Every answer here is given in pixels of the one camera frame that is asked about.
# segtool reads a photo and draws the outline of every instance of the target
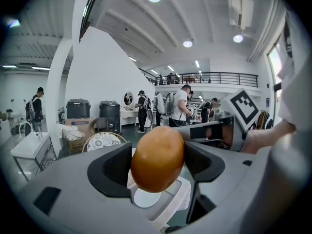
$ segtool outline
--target chair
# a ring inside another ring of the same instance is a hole
[[[112,146],[112,145],[118,145],[121,143],[121,139],[124,140],[125,143],[127,141],[120,135],[111,133],[111,132],[101,132],[92,135],[83,145],[82,152],[84,151],[84,148],[87,146],[86,151],[92,151],[96,150],[98,148],[106,147],[106,146]]]

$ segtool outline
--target window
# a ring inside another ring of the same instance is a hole
[[[274,46],[273,49],[268,54],[275,84],[281,82],[281,79],[277,76],[279,71],[282,69],[282,62],[278,55],[278,49],[279,49],[279,44]]]
[[[278,110],[282,96],[281,79],[277,76],[279,71],[282,69],[282,62],[279,56],[279,52],[280,52],[280,44],[277,43],[274,45],[273,49],[268,54],[268,59],[270,62],[273,75],[274,91],[275,91],[275,105],[273,116],[274,125],[276,125],[278,122],[281,121],[281,118],[278,117]]]

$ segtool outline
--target white egg holder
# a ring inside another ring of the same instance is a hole
[[[136,205],[134,201],[134,195],[138,189],[136,184],[131,185],[128,189],[131,190],[134,206],[158,230],[165,226],[176,211],[187,209],[191,198],[191,184],[182,177],[178,177],[171,186],[161,193],[159,200],[148,208]]]

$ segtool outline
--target white t-shirt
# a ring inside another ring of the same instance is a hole
[[[170,118],[175,119],[175,120],[183,120],[184,121],[184,120],[186,120],[186,115],[177,106],[178,105],[178,101],[181,100],[181,99],[185,101],[185,105],[186,105],[186,103],[187,103],[187,93],[185,91],[183,91],[183,90],[179,90],[174,95],[174,112],[173,112],[173,114],[171,114]]]
[[[286,23],[281,37],[279,56],[282,69],[282,96],[279,117],[292,123],[298,130],[312,128],[312,42],[298,15],[287,11]]]

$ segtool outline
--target cardboard box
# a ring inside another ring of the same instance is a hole
[[[82,119],[67,119],[67,126],[77,126],[78,131],[84,133],[84,137],[82,138],[84,141],[87,141],[92,135],[94,135],[94,131],[91,128],[91,122],[93,118],[82,118]]]
[[[64,138],[64,139],[68,142],[69,154],[71,154],[72,152],[77,152],[77,151],[82,152],[82,148],[83,148],[83,145],[85,143],[85,141],[82,138],[76,139],[76,140],[71,140],[71,141],[67,138]]]

